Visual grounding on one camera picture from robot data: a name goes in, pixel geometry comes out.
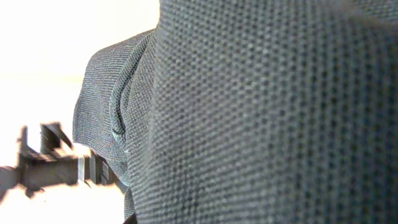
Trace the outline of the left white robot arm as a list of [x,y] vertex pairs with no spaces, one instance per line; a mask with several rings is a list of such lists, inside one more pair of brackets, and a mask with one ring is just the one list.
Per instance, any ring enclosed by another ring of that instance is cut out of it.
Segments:
[[29,145],[29,129],[21,129],[17,165],[1,167],[1,200],[7,192],[17,185],[25,187],[25,196],[32,198],[36,192],[54,185],[69,186],[88,181],[96,185],[116,185],[125,193],[127,186],[113,172],[105,158],[90,151],[88,155],[62,156],[56,150],[65,143],[70,149],[73,144],[62,131],[60,123],[40,125],[40,150],[36,151]]

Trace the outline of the black t-shirt with logo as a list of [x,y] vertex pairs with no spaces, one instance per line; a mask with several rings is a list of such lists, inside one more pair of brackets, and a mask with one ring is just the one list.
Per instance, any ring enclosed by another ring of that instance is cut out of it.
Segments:
[[396,223],[397,2],[160,2],[88,62],[73,140],[138,223]]

